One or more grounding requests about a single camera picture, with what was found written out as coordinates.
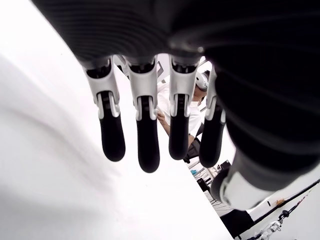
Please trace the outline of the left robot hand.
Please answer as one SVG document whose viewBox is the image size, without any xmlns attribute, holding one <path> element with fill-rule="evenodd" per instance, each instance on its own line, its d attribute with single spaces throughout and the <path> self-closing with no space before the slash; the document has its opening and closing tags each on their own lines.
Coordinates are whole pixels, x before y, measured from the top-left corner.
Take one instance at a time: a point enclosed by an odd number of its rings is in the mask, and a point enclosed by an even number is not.
<svg viewBox="0 0 320 240">
<path fill-rule="evenodd" d="M 190 105 L 201 57 L 212 63 L 199 158 L 217 160 L 223 128 L 236 153 L 212 196 L 257 206 L 320 162 L 320 3 L 317 0 L 36 0 L 89 81 L 102 148 L 126 151 L 113 57 L 128 62 L 140 167 L 160 163 L 157 55 L 170 59 L 169 153 L 188 150 Z"/>
</svg>

